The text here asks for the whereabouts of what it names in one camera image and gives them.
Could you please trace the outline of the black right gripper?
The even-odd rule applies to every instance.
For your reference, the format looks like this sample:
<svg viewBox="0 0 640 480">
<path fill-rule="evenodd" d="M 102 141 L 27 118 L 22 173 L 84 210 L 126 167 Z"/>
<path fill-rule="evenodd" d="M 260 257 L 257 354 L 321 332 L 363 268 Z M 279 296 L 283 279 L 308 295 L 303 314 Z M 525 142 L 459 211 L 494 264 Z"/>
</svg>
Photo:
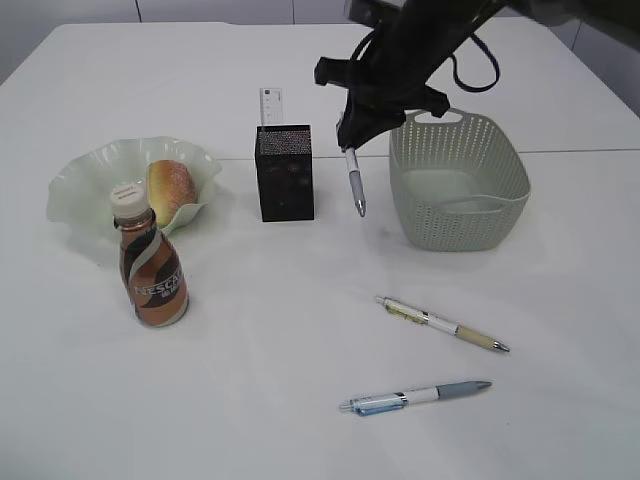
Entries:
<svg viewBox="0 0 640 480">
<path fill-rule="evenodd" d="M 404 111 L 377 111 L 359 103 L 418 109 L 418 97 L 428 92 L 428 79 L 448 60 L 453 63 L 454 83 L 462 90 L 483 93 L 493 88 L 495 82 L 472 86 L 461 80 L 455 51 L 466 40 L 486 55 L 495 78 L 500 78 L 497 59 L 476 34 L 499 12 L 498 1 L 406 1 L 401 6 L 393 21 L 369 27 L 371 31 L 350 58 L 322 57 L 315 66 L 316 84 L 339 86 L 351 93 L 337 124 L 341 150 L 358 149 L 406 121 Z"/>
</svg>

